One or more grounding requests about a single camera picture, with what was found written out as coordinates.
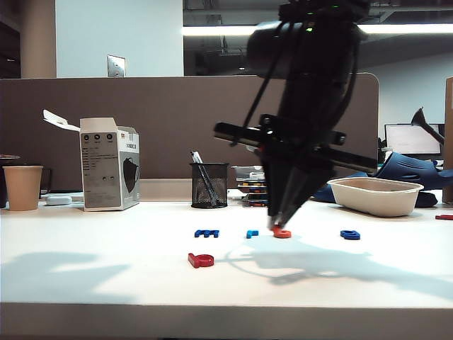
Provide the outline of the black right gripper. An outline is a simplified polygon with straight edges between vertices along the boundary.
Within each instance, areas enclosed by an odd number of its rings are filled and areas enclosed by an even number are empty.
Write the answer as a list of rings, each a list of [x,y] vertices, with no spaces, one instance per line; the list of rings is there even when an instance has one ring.
[[[337,167],[372,173],[377,168],[377,78],[358,76],[343,117],[330,128],[315,130],[306,117],[264,114],[258,127],[217,123],[214,136],[276,152],[296,162],[301,152],[312,164],[329,160]],[[302,171],[292,166],[265,166],[269,225],[286,225],[296,211],[335,175],[333,168]]]

